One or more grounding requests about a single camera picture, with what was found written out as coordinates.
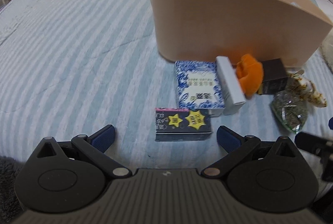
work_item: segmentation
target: striped bed sheet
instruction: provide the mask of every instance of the striped bed sheet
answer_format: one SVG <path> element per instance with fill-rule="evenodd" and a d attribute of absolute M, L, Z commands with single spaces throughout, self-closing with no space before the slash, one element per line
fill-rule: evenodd
<path fill-rule="evenodd" d="M 305 73 L 328 100 L 311 108 L 305 131 L 330 137 L 333 75 L 316 51 Z M 117 138 L 106 154 L 135 170 L 201 170 L 226 152 L 216 130 L 273 141 L 286 133 L 272 96 L 254 96 L 235 115 L 212 118 L 205 141 L 155 142 L 155 107 L 176 107 L 174 65 L 158 54 L 149 0 L 12 0 L 0 12 L 0 155 L 25 161 L 45 136 L 57 141 L 106 124 Z M 319 160 L 304 153 L 318 179 Z M 319 196 L 330 185 L 320 181 Z"/>

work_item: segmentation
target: small box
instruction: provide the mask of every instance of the small box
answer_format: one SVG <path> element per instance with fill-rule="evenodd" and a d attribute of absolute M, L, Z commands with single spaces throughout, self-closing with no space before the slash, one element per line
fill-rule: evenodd
<path fill-rule="evenodd" d="M 264 79 L 258 94 L 275 94 L 283 91 L 287 85 L 288 75 L 281 59 L 262 61 Z"/>
<path fill-rule="evenodd" d="M 177 98 L 179 108 L 207 109 L 212 117 L 224 108 L 216 64 L 204 61 L 176 61 Z"/>
<path fill-rule="evenodd" d="M 216 71 L 224 97 L 224 115 L 236 113 L 246 102 L 228 57 L 216 57 Z"/>
<path fill-rule="evenodd" d="M 156 108 L 156 141 L 205 140 L 211 134 L 207 109 Z"/>

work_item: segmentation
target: orange plush toy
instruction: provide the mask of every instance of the orange plush toy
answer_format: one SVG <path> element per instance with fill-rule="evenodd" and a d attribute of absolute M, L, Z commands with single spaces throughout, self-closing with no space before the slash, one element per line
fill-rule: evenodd
<path fill-rule="evenodd" d="M 262 83 L 264 70 L 260 62 L 250 54 L 245 54 L 237 63 L 236 75 L 246 97 L 251 97 Z"/>

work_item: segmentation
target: green transparent package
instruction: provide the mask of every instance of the green transparent package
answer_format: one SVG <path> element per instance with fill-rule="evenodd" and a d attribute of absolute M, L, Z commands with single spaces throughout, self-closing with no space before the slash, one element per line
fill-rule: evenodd
<path fill-rule="evenodd" d="M 275 94 L 270 106 L 282 125 L 295 134 L 301 131 L 308 118 L 306 102 L 289 91 Z"/>

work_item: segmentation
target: blue floral pattern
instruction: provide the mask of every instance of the blue floral pattern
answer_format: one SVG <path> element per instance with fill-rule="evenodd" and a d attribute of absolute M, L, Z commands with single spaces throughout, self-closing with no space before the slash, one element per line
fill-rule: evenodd
<path fill-rule="evenodd" d="M 221 87 L 219 85 L 219 79 L 216 74 L 216 64 L 213 62 L 204 62 L 204 61 L 176 61 L 175 70 L 177 76 L 177 86 L 178 86 L 178 99 L 179 99 L 179 108 L 188 108 L 188 109 L 198 109 L 198 108 L 224 108 L 224 100 L 222 96 Z M 215 86 L 213 87 L 214 95 L 217 96 L 219 101 L 212 102 L 206 100 L 201 102 L 199 105 L 194 103 L 194 101 L 187 101 L 189 98 L 188 93 L 184 93 L 184 90 L 189 87 L 188 85 L 188 73 L 197 73 L 197 72 L 210 72 L 215 74 L 214 82 Z"/>

